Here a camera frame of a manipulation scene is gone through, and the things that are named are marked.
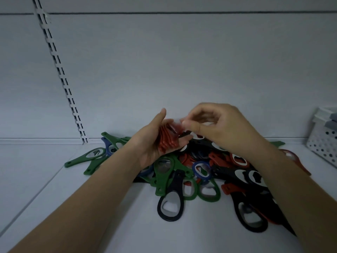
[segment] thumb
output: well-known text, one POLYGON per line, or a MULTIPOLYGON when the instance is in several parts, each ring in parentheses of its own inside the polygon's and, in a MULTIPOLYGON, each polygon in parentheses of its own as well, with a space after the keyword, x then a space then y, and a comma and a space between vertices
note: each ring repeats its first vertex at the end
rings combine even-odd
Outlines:
POLYGON ((166 116, 166 109, 163 108, 163 109, 160 111, 160 113, 158 113, 158 114, 154 117, 154 119, 151 121, 151 123, 152 123, 152 124, 155 124, 156 126, 159 127, 159 126, 161 125, 162 121, 164 120, 165 116, 166 116))
POLYGON ((182 122, 185 129, 194 132, 195 134, 204 136, 205 138, 208 138, 209 140, 213 139, 213 132, 214 127, 210 127, 207 125, 204 125, 202 123, 198 123, 196 121, 191 120, 185 120, 182 122))

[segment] black horizontal line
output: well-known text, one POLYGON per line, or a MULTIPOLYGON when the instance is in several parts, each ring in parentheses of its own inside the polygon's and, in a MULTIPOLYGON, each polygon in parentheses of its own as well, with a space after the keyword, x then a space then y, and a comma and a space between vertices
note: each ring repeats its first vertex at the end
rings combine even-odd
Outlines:
POLYGON ((49 12, 52 15, 91 15, 91 14, 326 14, 337 13, 337 10, 309 11, 154 11, 154 12, 49 12))
POLYGON ((34 15, 34 13, 0 13, 0 16, 6 15, 34 15))

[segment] white basket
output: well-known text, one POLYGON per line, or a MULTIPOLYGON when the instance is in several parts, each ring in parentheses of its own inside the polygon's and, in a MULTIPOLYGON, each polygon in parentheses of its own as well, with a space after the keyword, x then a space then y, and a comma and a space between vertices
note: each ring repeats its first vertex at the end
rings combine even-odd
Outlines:
POLYGON ((337 113, 337 107, 318 109, 312 120, 315 126, 309 136, 307 147, 337 167, 337 131, 324 127, 333 113, 337 113))

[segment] person's left hand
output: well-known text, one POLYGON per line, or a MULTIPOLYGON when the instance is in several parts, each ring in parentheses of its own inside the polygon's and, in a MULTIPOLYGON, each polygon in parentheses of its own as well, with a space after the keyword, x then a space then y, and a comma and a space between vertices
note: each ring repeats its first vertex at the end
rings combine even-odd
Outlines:
POLYGON ((154 119, 145 127, 141 128, 135 135, 127 143, 131 145, 135 149, 137 149, 137 154, 139 156, 141 168, 154 163, 159 157, 166 153, 173 152, 177 149, 183 148, 188 144, 193 136, 187 135, 182 138, 179 138, 179 147, 175 149, 167 150, 166 153, 162 153, 158 149, 158 145, 156 144, 156 139, 159 133, 159 127, 162 124, 173 122, 173 119, 165 119, 166 109, 163 108, 159 114, 157 114, 154 119))

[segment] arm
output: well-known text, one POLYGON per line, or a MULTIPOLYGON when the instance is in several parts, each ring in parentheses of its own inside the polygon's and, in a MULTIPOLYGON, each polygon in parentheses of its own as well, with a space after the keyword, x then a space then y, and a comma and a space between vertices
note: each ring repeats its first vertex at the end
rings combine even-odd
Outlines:
POLYGON ((307 252, 336 251, 337 202, 265 140, 236 107, 201 103, 183 125, 252 163, 307 252))
MULTIPOLYGON (((95 252, 133 179, 163 154, 155 140, 165 115, 163 109, 10 253, 95 252)), ((180 138, 179 148, 191 138, 180 138)))

